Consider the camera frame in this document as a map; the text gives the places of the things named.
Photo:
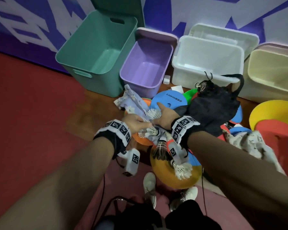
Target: blue graphic wall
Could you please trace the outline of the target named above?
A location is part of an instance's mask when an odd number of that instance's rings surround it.
[[[141,1],[146,27],[178,37],[206,23],[288,45],[288,0]],[[90,0],[0,0],[0,51],[64,71],[55,53],[93,10]]]

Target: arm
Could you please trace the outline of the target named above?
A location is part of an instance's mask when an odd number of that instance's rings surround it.
[[[175,111],[158,103],[155,124],[170,130]],[[204,131],[187,136],[187,145],[204,169],[255,229],[288,229],[288,177],[269,163]]]
[[[127,115],[122,121],[132,134],[150,127],[137,115]],[[9,208],[0,217],[0,230],[74,229],[114,153],[107,138],[94,139]]]

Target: black pants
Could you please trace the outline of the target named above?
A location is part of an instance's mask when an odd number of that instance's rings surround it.
[[[115,230],[148,230],[153,229],[152,224],[162,227],[160,214],[148,204],[137,204],[127,208],[117,216]],[[179,207],[169,213],[165,218],[168,229],[221,229],[220,225],[211,218],[204,216],[198,203],[194,200],[183,202]]]

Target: hand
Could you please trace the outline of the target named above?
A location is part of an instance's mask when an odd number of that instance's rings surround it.
[[[142,118],[136,114],[127,114],[122,118],[122,122],[126,123],[130,128],[131,134],[135,134],[142,129],[151,127],[152,124],[144,122]]]
[[[162,103],[157,102],[161,110],[161,117],[159,119],[154,119],[153,124],[160,125],[166,130],[171,130],[171,124],[174,119],[179,118],[180,116],[172,109],[165,107]]]

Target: black drawstring bag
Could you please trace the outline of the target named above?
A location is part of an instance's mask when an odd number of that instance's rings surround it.
[[[191,101],[184,113],[191,115],[205,127],[208,133],[215,137],[222,134],[220,126],[235,116],[240,106],[237,96],[244,85],[244,78],[241,74],[223,75],[223,77],[238,78],[240,80],[239,88],[232,92],[230,88],[214,84],[211,81],[212,77],[202,81],[197,85],[197,97]]]

